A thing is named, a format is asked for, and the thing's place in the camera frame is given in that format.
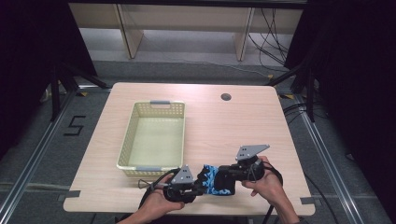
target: basket handle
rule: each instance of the basket handle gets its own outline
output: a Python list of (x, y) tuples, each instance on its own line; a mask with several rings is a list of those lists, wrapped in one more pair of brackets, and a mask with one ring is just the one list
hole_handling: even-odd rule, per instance
[(152, 100), (149, 102), (151, 105), (170, 105), (170, 101)]
[(141, 171), (141, 172), (160, 172), (160, 171), (162, 171), (162, 168), (161, 167), (136, 166), (136, 171)]
[(171, 107), (170, 101), (152, 100), (149, 103), (151, 105), (151, 108), (170, 108)]

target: blue cloth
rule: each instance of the blue cloth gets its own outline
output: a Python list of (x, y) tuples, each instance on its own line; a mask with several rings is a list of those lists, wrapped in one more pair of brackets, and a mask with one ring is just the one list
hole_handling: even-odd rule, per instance
[(215, 176), (218, 173), (219, 168), (216, 166), (211, 165), (204, 165), (204, 170), (208, 170), (208, 172), (204, 173), (205, 177), (207, 178), (206, 181), (203, 181), (203, 186), (207, 187), (206, 194), (213, 194), (213, 195), (231, 195), (231, 192), (228, 189), (215, 189)]

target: grey floor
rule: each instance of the grey floor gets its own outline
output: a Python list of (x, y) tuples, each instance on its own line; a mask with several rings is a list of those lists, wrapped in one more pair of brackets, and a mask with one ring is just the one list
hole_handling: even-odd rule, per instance
[[(234, 54), (233, 34), (146, 31), (135, 59), (128, 60), (119, 31), (81, 29), (81, 33), (99, 77), (110, 84), (117, 81), (140, 80), (262, 85), (268, 81), (269, 75), (282, 74), (260, 66), (259, 52), (251, 42), (247, 44), (245, 60), (238, 62)], [(259, 35), (253, 35), (253, 38), (258, 42), (262, 41)], [(288, 46), (291, 38), (291, 35), (280, 35), (279, 41)], [(280, 57), (275, 49), (269, 46), (266, 48)], [(283, 69), (277, 62), (264, 56), (262, 63), (271, 68)], [(288, 93), (291, 82), (292, 80), (287, 80), (279, 84), (276, 90), (282, 94)], [(114, 216), (120, 216), (120, 214), (103, 213), (67, 213), (63, 210), (63, 197), (73, 181), (108, 95), (108, 91), (90, 91), (87, 96), (73, 98), (60, 121), (59, 128), (50, 139), (49, 148), (7, 223), (88, 224), (104, 223)], [(297, 103), (295, 99), (280, 98), (279, 100), (283, 108)], [(24, 165), (29, 161), (49, 127), (50, 111), (50, 101), (43, 102), (26, 127), (19, 144), (11, 148), (0, 161), (2, 201), (7, 197), (13, 183), (18, 181)], [(316, 105), (314, 111), (315, 126), (330, 152), (335, 169), (343, 177), (362, 222), (391, 223), (357, 164), (346, 158), (347, 148), (332, 126), (331, 118), (327, 117), (326, 108), (323, 105)], [(84, 127), (79, 136), (65, 136), (65, 133), (76, 131), (68, 127), (74, 116), (85, 116), (84, 119), (76, 120)], [(323, 165), (318, 146), (315, 145), (307, 129), (304, 115), (299, 110), (292, 110), (286, 115), (286, 119), (304, 172), (323, 192), (338, 222), (353, 223), (329, 178), (329, 172)], [(331, 210), (320, 196), (318, 189), (308, 180), (307, 182), (315, 199), (316, 213), (306, 217), (306, 220), (309, 223), (335, 223)], [(262, 221), (262, 217), (250, 217), (250, 219), (254, 223)], [(273, 222), (276, 222), (276, 217), (271, 217), (269, 223)]]

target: person's right hand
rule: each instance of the person's right hand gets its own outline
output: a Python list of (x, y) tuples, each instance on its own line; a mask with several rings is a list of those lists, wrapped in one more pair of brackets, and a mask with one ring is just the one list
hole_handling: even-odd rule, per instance
[[(267, 157), (262, 156), (259, 157), (262, 161), (265, 161), (264, 166), (271, 168), (271, 165), (268, 164), (269, 161)], [(265, 169), (264, 176), (256, 181), (251, 182), (248, 180), (242, 181), (242, 185), (245, 188), (253, 189), (251, 192), (251, 196), (256, 196), (256, 194), (260, 194), (264, 199), (268, 201), (268, 203), (274, 205), (276, 200), (280, 196), (286, 196), (285, 191), (283, 190), (282, 185), (280, 184), (277, 176), (270, 170)]]
[[(259, 158), (265, 161), (264, 166), (271, 168), (266, 157)], [(253, 189), (250, 194), (252, 197), (260, 194), (266, 199), (275, 208), (282, 223), (298, 223), (300, 221), (279, 179), (272, 171), (265, 169), (265, 174), (260, 180), (256, 182), (245, 180), (242, 181), (242, 185), (245, 188)]]

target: black cable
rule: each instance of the black cable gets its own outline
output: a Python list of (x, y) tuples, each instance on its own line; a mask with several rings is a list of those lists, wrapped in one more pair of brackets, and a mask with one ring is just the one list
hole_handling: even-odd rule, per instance
[(158, 183), (160, 183), (161, 180), (163, 180), (167, 175), (177, 173), (179, 170), (180, 170), (180, 168), (172, 169), (172, 170), (166, 172), (165, 174), (161, 175), (156, 181), (151, 183), (149, 185), (149, 187), (147, 188), (145, 194), (143, 195), (142, 200), (140, 201), (139, 208), (143, 205), (143, 203), (145, 202), (147, 197), (150, 195), (150, 193), (155, 190), (155, 187), (158, 185)]
[(311, 184), (317, 189), (319, 192), (320, 196), (323, 198), (323, 201), (327, 204), (327, 207), (329, 208), (330, 212), (332, 213), (332, 218), (334, 219), (334, 222), (338, 224), (338, 219), (337, 216), (335, 215), (334, 211), (332, 210), (332, 207), (330, 206), (329, 202), (327, 201), (326, 197), (324, 196), (323, 192), (319, 189), (319, 187), (312, 181), (312, 179), (304, 172), (304, 176), (311, 182)]
[(260, 36), (262, 37), (262, 39), (264, 40), (264, 42), (266, 42), (269, 46), (273, 47), (274, 49), (278, 49), (278, 47), (274, 46), (273, 44), (271, 44), (270, 42), (267, 41), (268, 35), (270, 35), (270, 33), (268, 32), (267, 36), (264, 37), (262, 34), (260, 34)]
[(277, 63), (281, 63), (281, 64), (283, 63), (283, 62), (282, 62), (280, 59), (278, 59), (274, 54), (268, 52), (267, 50), (265, 50), (265, 49), (263, 48), (263, 45), (265, 44), (265, 40), (264, 40), (264, 42), (262, 43), (262, 45), (260, 46), (259, 44), (257, 44), (257, 43), (253, 40), (253, 38), (251, 37), (251, 35), (249, 35), (248, 37), (250, 38), (250, 40), (253, 42), (253, 44), (256, 46), (256, 48), (257, 48), (260, 52), (266, 54), (268, 57), (272, 58), (272, 59), (273, 59), (274, 61), (276, 61)]
[[(291, 111), (292, 109), (298, 108), (300, 106), (306, 106), (307, 103), (300, 103), (296, 105), (291, 105), (283, 109), (283, 113), (286, 114), (287, 112)], [(321, 105), (322, 102), (314, 102), (314, 105)]]
[(314, 115), (317, 116), (317, 117), (320, 117), (321, 119), (329, 119), (329, 117), (324, 117), (324, 116), (321, 116), (321, 115), (319, 115), (319, 114), (317, 114), (317, 113), (314, 113)]
[[(263, 161), (263, 163), (267, 163), (269, 164), (271, 167), (266, 167), (264, 166), (264, 169), (266, 170), (270, 170), (274, 173), (274, 175), (276, 175), (276, 177), (279, 179), (280, 184), (283, 186), (283, 177), (282, 174), (269, 162)], [(270, 205), (270, 208), (268, 209), (267, 214), (265, 214), (264, 220), (262, 221), (262, 224), (266, 224), (268, 219), (270, 218), (272, 212), (274, 210), (274, 206)]]
[(280, 53), (280, 55), (281, 55), (281, 57), (282, 57), (282, 59), (283, 59), (283, 63), (284, 63), (285, 60), (286, 60), (286, 56), (284, 55), (284, 52), (286, 52), (287, 48), (284, 47), (284, 46), (279, 42), (279, 39), (277, 38), (275, 14), (276, 14), (276, 9), (273, 8), (273, 18), (272, 18), (271, 25), (270, 25), (270, 23), (268, 22), (267, 18), (265, 17), (264, 11), (262, 10), (262, 15), (263, 15), (264, 20), (265, 20), (265, 23), (267, 24), (267, 27), (268, 27), (268, 34), (271, 34), (271, 36), (273, 37), (273, 39), (275, 40), (275, 42), (276, 42), (276, 44), (277, 44), (277, 47), (275, 47), (275, 46), (273, 46), (272, 44), (270, 44), (270, 43), (266, 40), (266, 38), (265, 38), (265, 41), (267, 41), (267, 43), (268, 43), (269, 45), (273, 46), (275, 49), (278, 49), (278, 50), (279, 50), (279, 53)]
[(279, 217), (276, 217), (274, 220), (274, 224), (277, 224), (278, 221), (279, 221)]
[(91, 218), (90, 224), (92, 224), (95, 221), (96, 218), (96, 213), (93, 213), (93, 216)]
[(260, 60), (260, 64), (262, 65), (262, 67), (264, 67), (264, 68), (266, 68), (266, 69), (268, 69), (268, 70), (273, 70), (273, 71), (277, 71), (277, 72), (283, 72), (283, 73), (288, 72), (288, 71), (278, 70), (278, 69), (275, 69), (275, 68), (270, 68), (270, 67), (265, 66), (265, 65), (262, 63), (262, 52), (264, 52), (264, 51), (267, 52), (267, 51), (264, 50), (264, 49), (261, 49), (260, 46), (258, 46), (258, 45), (256, 44), (256, 42), (254, 42), (254, 40), (251, 38), (250, 35), (249, 35), (249, 37), (250, 37), (251, 41), (256, 45), (257, 49), (259, 50), (259, 60)]
[(288, 125), (290, 125), (295, 119), (297, 119), (300, 115), (304, 113), (304, 111), (298, 111), (300, 112), (298, 115), (296, 115), (291, 121), (288, 122)]

